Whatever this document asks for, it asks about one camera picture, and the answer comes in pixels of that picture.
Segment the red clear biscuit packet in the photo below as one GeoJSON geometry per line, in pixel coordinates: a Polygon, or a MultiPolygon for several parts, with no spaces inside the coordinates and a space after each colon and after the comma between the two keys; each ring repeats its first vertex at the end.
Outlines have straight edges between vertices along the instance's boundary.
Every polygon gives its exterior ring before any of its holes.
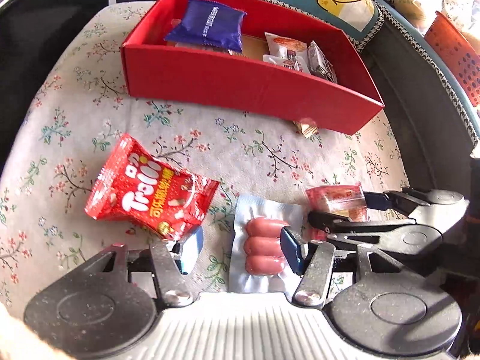
{"type": "Polygon", "coordinates": [[[307,189],[305,193],[313,210],[346,216],[353,222],[365,222],[368,219],[361,183],[324,184],[307,189]]]}

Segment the sausage packet pale blue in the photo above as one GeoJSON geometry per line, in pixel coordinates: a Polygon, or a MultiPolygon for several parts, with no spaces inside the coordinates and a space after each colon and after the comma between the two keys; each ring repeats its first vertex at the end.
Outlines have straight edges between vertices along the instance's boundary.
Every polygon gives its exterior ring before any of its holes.
{"type": "Polygon", "coordinates": [[[228,290],[232,293],[283,293],[291,299],[300,276],[281,250],[281,230],[302,228],[304,209],[242,194],[233,221],[228,290]]]}

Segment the red Trolli candy bag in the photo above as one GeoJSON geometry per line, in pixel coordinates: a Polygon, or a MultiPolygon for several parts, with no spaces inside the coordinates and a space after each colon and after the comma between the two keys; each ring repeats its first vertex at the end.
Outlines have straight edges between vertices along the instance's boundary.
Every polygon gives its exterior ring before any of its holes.
{"type": "Polygon", "coordinates": [[[203,222],[218,186],[154,158],[126,133],[102,167],[85,213],[95,220],[128,220],[178,241],[203,222]]]}

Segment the gold foil snack packet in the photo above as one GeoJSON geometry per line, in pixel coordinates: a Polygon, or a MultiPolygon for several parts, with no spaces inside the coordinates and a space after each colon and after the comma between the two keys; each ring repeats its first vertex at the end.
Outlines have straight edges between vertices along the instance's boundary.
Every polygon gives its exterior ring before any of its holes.
{"type": "Polygon", "coordinates": [[[310,119],[293,121],[293,125],[295,125],[298,132],[301,133],[306,139],[309,139],[311,136],[315,135],[318,131],[317,125],[315,124],[314,121],[310,119]]]}

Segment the purple snack packet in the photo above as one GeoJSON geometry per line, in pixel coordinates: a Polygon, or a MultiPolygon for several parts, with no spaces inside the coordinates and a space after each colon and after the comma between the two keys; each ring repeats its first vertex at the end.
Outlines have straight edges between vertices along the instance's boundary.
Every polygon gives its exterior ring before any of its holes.
{"type": "Polygon", "coordinates": [[[246,13],[220,2],[189,0],[186,11],[165,41],[242,52],[242,22],[246,13]]]}

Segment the white red snack packet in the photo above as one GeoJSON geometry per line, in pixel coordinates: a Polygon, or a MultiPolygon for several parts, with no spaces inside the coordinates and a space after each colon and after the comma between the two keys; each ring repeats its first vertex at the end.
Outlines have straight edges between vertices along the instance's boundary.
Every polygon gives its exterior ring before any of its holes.
{"type": "Polygon", "coordinates": [[[264,33],[268,54],[263,56],[265,63],[310,74],[307,44],[289,37],[264,33]]]}

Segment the dark green sofa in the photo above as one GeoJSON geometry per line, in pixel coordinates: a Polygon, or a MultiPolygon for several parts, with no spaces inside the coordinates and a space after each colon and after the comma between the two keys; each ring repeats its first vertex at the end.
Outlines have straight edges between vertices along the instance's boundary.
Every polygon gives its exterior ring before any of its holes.
{"type": "Polygon", "coordinates": [[[456,190],[470,184],[470,153],[479,137],[465,91],[422,35],[384,0],[385,17],[362,56],[412,186],[456,190]]]}

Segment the dark small snack packet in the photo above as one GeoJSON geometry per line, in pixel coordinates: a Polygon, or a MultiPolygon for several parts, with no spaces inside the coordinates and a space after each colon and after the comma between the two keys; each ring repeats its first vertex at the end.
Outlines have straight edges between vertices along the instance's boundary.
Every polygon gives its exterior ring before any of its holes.
{"type": "Polygon", "coordinates": [[[312,75],[337,84],[338,80],[333,65],[325,57],[315,41],[311,41],[309,44],[307,48],[307,57],[312,75]]]}

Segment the orange basket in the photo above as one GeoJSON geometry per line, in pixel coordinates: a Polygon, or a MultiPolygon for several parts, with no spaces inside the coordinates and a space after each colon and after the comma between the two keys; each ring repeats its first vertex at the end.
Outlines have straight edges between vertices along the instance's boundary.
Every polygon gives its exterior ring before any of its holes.
{"type": "Polygon", "coordinates": [[[456,77],[472,106],[478,110],[479,54],[440,11],[436,12],[424,38],[456,77]]]}

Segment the floral tablecloth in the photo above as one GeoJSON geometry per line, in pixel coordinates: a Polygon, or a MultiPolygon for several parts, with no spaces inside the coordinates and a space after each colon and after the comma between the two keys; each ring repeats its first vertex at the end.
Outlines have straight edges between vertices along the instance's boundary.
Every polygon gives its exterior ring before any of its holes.
{"type": "Polygon", "coordinates": [[[97,13],[64,47],[20,116],[1,174],[1,303],[15,316],[104,247],[141,249],[154,241],[145,228],[96,221],[84,211],[123,133],[167,164],[219,181],[193,271],[205,290],[227,283],[239,195],[303,204],[305,190],[318,185],[383,191],[408,183],[384,113],[352,136],[322,130],[305,138],[280,119],[128,96],[120,45],[150,6],[124,2],[97,13]]]}

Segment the red cardboard box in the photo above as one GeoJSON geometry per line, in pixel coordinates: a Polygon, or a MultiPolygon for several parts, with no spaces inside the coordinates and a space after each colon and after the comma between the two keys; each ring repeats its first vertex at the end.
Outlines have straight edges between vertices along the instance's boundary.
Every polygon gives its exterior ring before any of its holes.
{"type": "Polygon", "coordinates": [[[326,22],[262,0],[212,0],[245,11],[242,33],[315,41],[332,63],[333,83],[262,60],[170,46],[164,40],[189,0],[158,0],[121,46],[128,93],[193,102],[314,124],[352,135],[385,104],[360,55],[326,22]]]}

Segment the white plastic bag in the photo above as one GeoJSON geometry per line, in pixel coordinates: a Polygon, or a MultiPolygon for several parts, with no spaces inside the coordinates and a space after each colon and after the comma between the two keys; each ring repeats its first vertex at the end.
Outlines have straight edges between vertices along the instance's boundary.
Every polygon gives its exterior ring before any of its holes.
{"type": "Polygon", "coordinates": [[[442,9],[442,0],[394,0],[394,8],[419,32],[425,32],[442,9]]]}

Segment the black glossy side table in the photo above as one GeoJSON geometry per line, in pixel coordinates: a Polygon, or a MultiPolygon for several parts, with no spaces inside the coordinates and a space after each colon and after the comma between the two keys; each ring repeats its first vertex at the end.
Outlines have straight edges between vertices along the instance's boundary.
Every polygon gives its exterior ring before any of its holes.
{"type": "Polygon", "coordinates": [[[7,0],[1,4],[1,164],[34,94],[68,44],[109,0],[7,0]]]}

